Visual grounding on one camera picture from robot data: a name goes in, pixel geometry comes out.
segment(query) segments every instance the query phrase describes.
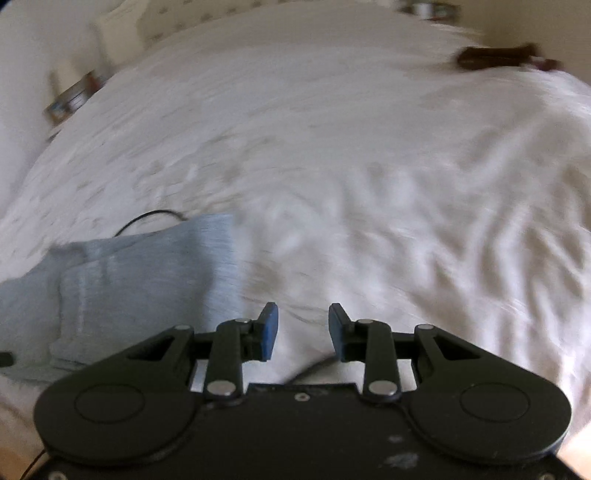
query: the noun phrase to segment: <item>white bedsheet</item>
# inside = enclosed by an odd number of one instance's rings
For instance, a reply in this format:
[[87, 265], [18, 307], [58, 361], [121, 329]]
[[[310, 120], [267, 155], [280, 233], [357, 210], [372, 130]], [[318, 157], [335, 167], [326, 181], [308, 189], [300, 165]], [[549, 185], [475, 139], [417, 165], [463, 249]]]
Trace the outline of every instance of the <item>white bedsheet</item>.
[[[345, 0], [260, 8], [117, 74], [0, 222], [0, 280], [52, 243], [166, 207], [235, 214], [248, 316], [280, 307], [281, 381], [330, 352], [327, 308], [434, 323], [556, 382], [591, 417], [591, 100], [564, 73], [456, 71], [467, 45]], [[323, 380], [351, 380], [359, 366]], [[32, 455], [38, 387], [0, 377]]]

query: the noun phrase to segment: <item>picture frame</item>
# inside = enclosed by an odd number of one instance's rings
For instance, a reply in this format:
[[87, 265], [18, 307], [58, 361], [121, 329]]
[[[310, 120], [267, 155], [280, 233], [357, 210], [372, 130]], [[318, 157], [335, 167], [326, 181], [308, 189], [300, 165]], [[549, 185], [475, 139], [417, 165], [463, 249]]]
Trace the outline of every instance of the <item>picture frame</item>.
[[460, 20], [461, 11], [462, 8], [459, 5], [434, 2], [433, 17], [431, 20], [434, 22], [449, 22], [455, 24]]
[[45, 109], [45, 112], [54, 126], [59, 125], [63, 121], [67, 120], [71, 115], [68, 106], [59, 99], [48, 106]]

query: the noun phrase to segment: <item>gray cloth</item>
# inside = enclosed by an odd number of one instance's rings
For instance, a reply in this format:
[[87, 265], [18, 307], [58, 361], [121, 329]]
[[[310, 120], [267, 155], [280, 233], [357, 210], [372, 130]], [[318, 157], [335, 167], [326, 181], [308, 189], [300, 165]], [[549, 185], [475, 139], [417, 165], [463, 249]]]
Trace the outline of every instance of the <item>gray cloth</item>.
[[231, 217], [52, 248], [0, 285], [0, 351], [11, 377], [54, 381], [177, 325], [213, 331], [242, 316]]

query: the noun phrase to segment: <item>white wall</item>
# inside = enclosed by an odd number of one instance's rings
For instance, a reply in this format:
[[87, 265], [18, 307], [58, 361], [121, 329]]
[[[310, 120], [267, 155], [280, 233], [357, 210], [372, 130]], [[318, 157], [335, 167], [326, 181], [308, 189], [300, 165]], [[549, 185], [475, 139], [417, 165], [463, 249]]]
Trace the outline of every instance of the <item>white wall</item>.
[[27, 0], [0, 12], [0, 216], [27, 170], [42, 152], [50, 123], [46, 79], [51, 66]]
[[485, 33], [493, 47], [535, 42], [564, 62], [569, 73], [591, 83], [591, 0], [452, 0], [462, 24]]
[[516, 41], [539, 43], [544, 55], [591, 84], [591, 0], [519, 0]]
[[21, 0], [37, 25], [50, 58], [57, 63], [72, 57], [84, 72], [105, 66], [93, 22], [122, 0]]

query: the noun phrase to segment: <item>black cable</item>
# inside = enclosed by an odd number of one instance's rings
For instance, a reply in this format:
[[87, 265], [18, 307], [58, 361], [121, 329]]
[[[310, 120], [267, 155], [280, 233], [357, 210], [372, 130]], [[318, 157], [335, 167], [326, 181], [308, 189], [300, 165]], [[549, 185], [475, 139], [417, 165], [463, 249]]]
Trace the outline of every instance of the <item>black cable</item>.
[[121, 230], [119, 230], [113, 237], [119, 236], [121, 235], [123, 232], [125, 232], [130, 226], [132, 226], [135, 222], [141, 220], [142, 218], [146, 218], [152, 215], [157, 215], [159, 213], [165, 213], [167, 215], [172, 215], [173, 217], [176, 217], [179, 221], [181, 222], [186, 222], [188, 220], [187, 217], [185, 217], [182, 213], [178, 213], [175, 212], [174, 210], [152, 210], [151, 212], [146, 212], [146, 213], [142, 213], [140, 216], [134, 218], [133, 220], [131, 220], [130, 222], [128, 222]]
[[291, 377], [289, 380], [285, 382], [285, 385], [293, 385], [307, 377], [314, 375], [315, 373], [318, 373], [320, 370], [332, 367], [337, 363], [339, 363], [339, 359], [336, 355], [324, 357], [322, 360], [318, 360], [317, 362], [308, 365], [301, 372], [295, 374], [293, 377]]
[[21, 475], [21, 479], [20, 480], [25, 480], [25, 478], [27, 477], [27, 475], [29, 474], [29, 472], [32, 470], [32, 468], [35, 466], [35, 464], [39, 461], [39, 459], [43, 455], [45, 455], [45, 453], [46, 453], [46, 451], [45, 451], [45, 449], [43, 449], [41, 451], [41, 453], [35, 457], [35, 459], [31, 462], [31, 465], [29, 465], [27, 467], [27, 469], [25, 470], [25, 472]]

